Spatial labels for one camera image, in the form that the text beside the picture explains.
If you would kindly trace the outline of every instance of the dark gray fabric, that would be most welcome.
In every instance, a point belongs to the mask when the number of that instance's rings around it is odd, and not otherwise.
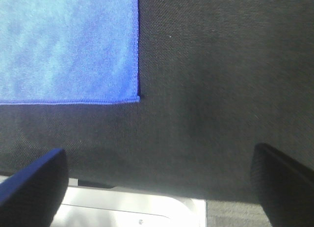
[[[255,202],[253,148],[314,169],[314,0],[139,0],[142,100],[0,107],[0,170],[53,147],[70,176]]]

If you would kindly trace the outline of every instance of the blue towel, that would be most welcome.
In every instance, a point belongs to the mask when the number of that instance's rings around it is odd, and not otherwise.
[[[0,104],[139,101],[137,0],[0,0]]]

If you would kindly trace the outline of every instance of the blue microfiber cloth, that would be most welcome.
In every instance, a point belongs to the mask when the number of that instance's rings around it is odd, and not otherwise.
[[[139,101],[138,0],[0,0],[0,104]]]

